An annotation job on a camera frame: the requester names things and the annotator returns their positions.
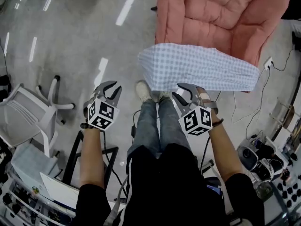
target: jeans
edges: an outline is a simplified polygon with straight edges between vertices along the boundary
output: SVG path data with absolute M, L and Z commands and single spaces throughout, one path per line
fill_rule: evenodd
M 157 157 L 171 143 L 182 145 L 191 150 L 187 138 L 178 122 L 179 116 L 170 98 L 162 97 L 159 101 L 160 137 L 157 128 L 156 103 L 148 99 L 141 106 L 136 135 L 132 146 L 127 151 L 129 156 L 135 149 L 145 146 Z

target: white chair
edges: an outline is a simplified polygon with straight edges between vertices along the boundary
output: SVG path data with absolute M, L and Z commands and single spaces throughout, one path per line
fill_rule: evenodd
M 54 91 L 59 80 L 59 76 L 53 79 L 48 99 L 42 96 L 39 86 L 38 94 L 41 98 L 25 89 L 23 84 L 19 84 L 9 97 L 0 103 L 0 137 L 9 147 L 18 146 L 41 134 L 42 141 L 38 141 L 44 145 L 44 154 L 50 157 L 51 148 L 57 138 L 57 110 L 75 107 L 74 104 L 53 103 Z

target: hand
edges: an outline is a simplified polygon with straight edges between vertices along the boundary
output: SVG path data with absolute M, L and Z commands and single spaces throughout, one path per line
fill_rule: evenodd
M 208 94 L 203 88 L 201 87 L 197 87 L 197 91 L 199 94 L 202 94 L 202 93 L 206 93 Z M 203 103 L 207 103 L 207 102 L 211 102 L 211 100 L 203 100 Z M 212 123 L 215 123 L 215 122 L 218 122 L 220 121 L 220 119 L 216 116 L 215 114 L 215 111 L 214 110 L 211 110 L 211 118 L 212 118 Z

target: power outlet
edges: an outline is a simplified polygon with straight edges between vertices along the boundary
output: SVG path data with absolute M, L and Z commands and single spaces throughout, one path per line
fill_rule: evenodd
M 272 57 L 269 57 L 267 61 L 263 64 L 265 70 L 268 70 L 272 66 L 272 61 L 273 61 Z

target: pink armchair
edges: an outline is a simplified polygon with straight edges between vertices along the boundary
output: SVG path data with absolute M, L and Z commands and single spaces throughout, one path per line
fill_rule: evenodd
M 217 48 L 258 65 L 289 0 L 158 0 L 155 43 Z

